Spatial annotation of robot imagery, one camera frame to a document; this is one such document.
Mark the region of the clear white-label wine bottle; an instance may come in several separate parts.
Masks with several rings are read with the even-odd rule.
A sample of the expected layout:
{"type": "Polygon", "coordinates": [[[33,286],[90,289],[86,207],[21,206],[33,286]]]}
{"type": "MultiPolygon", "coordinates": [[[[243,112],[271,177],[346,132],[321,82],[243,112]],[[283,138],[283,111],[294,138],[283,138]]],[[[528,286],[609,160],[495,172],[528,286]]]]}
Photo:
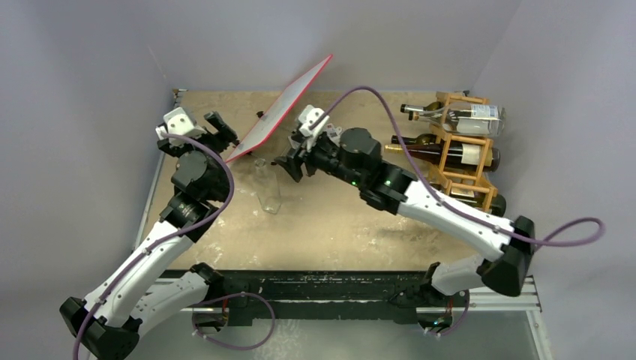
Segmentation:
{"type": "Polygon", "coordinates": [[[498,137],[506,122],[506,109],[490,104],[455,102],[430,112],[408,112],[410,121],[436,125],[444,131],[468,137],[498,137]]]}

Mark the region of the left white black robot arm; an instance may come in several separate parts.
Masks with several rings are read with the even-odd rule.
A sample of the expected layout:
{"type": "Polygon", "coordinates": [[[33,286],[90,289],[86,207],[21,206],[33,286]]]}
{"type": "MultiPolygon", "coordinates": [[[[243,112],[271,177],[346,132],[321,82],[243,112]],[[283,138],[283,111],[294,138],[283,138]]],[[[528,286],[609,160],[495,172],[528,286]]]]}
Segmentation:
{"type": "Polygon", "coordinates": [[[72,357],[85,347],[97,359],[125,359],[140,339],[182,308],[221,302],[224,287],[212,269],[199,264],[173,285],[149,288],[176,258],[206,233],[230,204],[234,180],[221,153],[238,144],[236,132],[218,112],[201,127],[178,107],[157,126],[157,147],[177,158],[171,182],[174,194],[133,253],[101,285],[83,298],[70,297],[59,311],[74,336],[72,357]]]}

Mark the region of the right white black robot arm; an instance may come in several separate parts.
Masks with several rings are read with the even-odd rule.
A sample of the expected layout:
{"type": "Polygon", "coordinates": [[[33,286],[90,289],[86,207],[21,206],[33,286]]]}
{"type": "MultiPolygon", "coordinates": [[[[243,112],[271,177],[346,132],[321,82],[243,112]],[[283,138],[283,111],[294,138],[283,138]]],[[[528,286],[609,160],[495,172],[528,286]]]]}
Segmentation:
{"type": "Polygon", "coordinates": [[[321,170],[357,188],[370,207],[435,227],[477,251],[475,256],[429,268],[421,285],[428,304],[439,305],[450,295],[478,287],[503,296],[521,294],[534,248],[514,237],[534,233],[530,219],[496,217],[440,193],[412,172],[383,160],[381,144],[364,128],[345,130],[338,144],[325,134],[313,141],[291,148],[274,162],[295,182],[321,170]]]}

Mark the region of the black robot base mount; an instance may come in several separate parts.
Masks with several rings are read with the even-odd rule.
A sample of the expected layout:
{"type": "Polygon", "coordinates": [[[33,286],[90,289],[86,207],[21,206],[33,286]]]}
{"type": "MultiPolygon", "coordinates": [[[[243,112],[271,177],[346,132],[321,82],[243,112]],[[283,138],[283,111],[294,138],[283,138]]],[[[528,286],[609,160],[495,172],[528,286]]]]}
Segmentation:
{"type": "Polygon", "coordinates": [[[424,329],[447,329],[467,292],[443,295],[428,271],[214,270],[193,265],[204,298],[228,326],[254,320],[389,320],[424,329]]]}

